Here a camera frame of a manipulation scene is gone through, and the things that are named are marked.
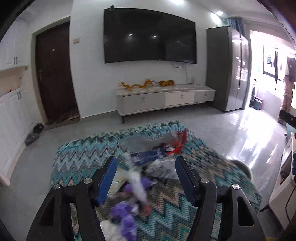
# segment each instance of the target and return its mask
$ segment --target tv cabinet drawer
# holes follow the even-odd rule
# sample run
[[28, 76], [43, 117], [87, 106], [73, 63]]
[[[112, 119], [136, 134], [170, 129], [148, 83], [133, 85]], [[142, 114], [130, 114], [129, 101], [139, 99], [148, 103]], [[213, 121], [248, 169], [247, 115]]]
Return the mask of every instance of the tv cabinet drawer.
[[148, 93], [122, 97], [124, 114], [164, 107], [164, 93]]
[[195, 97], [195, 91], [166, 92], [165, 106], [193, 103], [194, 97]]
[[196, 91], [194, 102], [201, 103], [206, 101], [213, 101], [215, 97], [215, 91]]

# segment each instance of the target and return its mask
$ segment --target pants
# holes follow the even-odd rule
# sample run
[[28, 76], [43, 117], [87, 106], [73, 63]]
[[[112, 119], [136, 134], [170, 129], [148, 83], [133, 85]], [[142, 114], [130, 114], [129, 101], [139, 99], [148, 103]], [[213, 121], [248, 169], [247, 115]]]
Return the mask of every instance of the pants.
[[287, 92], [285, 92], [281, 110], [284, 110], [289, 113], [291, 110], [292, 99], [293, 94], [288, 94]]
[[293, 89], [294, 89], [294, 82], [290, 82], [289, 80], [285, 79], [285, 94], [284, 99], [281, 105], [281, 110], [286, 112], [290, 112], [291, 110], [291, 103], [293, 99]]

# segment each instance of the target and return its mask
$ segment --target teal rug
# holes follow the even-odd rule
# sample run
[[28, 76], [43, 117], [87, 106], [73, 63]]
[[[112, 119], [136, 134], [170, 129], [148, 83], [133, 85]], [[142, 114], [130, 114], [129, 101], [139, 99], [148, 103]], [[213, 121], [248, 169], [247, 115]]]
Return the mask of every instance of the teal rug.
[[[168, 131], [185, 129], [178, 121], [153, 123], [117, 132], [101, 133], [86, 139], [72, 141], [61, 146], [55, 157], [50, 185], [61, 183], [63, 186], [78, 184], [82, 179], [91, 177], [96, 169], [101, 168], [112, 155], [118, 160], [118, 166], [127, 170], [122, 154], [126, 151], [118, 140], [132, 135], [144, 135], [147, 138], [158, 138]], [[245, 192], [253, 209], [257, 213], [261, 196], [248, 177], [234, 164], [227, 161], [205, 142], [197, 138], [190, 130], [181, 156], [187, 164], [198, 171], [202, 177], [209, 178], [216, 185], [230, 186], [238, 183]], [[146, 217], [137, 217], [137, 240], [175, 240], [187, 239], [194, 221], [196, 208], [193, 208], [183, 193], [179, 181], [168, 180], [156, 184], [147, 193], [153, 210]], [[110, 209], [119, 201], [127, 199], [126, 194], [118, 194], [116, 199], [108, 198], [96, 212], [100, 221], [108, 219]], [[79, 225], [72, 205], [72, 224], [75, 240], [80, 241]], [[217, 205], [212, 240], [217, 240], [221, 220], [221, 204]]]

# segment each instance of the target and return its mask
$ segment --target golden dragon figurine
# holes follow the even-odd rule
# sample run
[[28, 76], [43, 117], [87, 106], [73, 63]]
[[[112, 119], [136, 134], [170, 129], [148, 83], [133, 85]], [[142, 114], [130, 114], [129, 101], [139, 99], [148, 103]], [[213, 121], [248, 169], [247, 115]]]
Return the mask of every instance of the golden dragon figurine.
[[154, 83], [159, 84], [161, 87], [167, 87], [167, 86], [175, 86], [175, 81], [173, 80], [168, 80], [168, 81], [160, 81], [160, 82], [156, 82], [153, 80]]
[[156, 81], [151, 80], [151, 79], [146, 79], [143, 85], [134, 84], [134, 85], [130, 86], [130, 85], [124, 83], [124, 82], [121, 82], [121, 83], [119, 83], [118, 86], [119, 87], [123, 86], [124, 88], [126, 88], [129, 91], [133, 91], [133, 87], [135, 87], [135, 86], [138, 86], [141, 89], [147, 89], [148, 85], [153, 85], [153, 82], [159, 84], [161, 87], [175, 86], [175, 82], [173, 80], [168, 80], [168, 81], [162, 80], [160, 82], [156, 82]]
[[135, 87], [135, 86], [138, 86], [138, 87], [141, 88], [141, 89], [148, 89], [148, 86], [147, 86], [147, 85], [153, 85], [152, 80], [150, 80], [150, 79], [146, 79], [143, 85], [140, 85], [140, 84], [134, 84], [134, 85], [130, 86], [130, 85], [128, 85], [128, 84], [125, 84], [124, 82], [119, 83], [119, 87], [120, 87], [120, 86], [123, 86], [123, 87], [125, 87], [127, 90], [129, 90], [129, 91], [132, 91], [132, 90], [133, 90], [133, 87]]

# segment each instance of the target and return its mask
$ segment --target tv stand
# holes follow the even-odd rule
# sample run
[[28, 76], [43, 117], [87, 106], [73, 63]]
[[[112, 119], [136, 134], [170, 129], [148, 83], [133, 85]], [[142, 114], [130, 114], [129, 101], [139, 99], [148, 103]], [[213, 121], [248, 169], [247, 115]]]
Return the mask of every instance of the tv stand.
[[180, 84], [174, 87], [153, 86], [147, 89], [117, 90], [117, 111], [124, 117], [141, 112], [213, 101], [215, 90], [204, 85]]

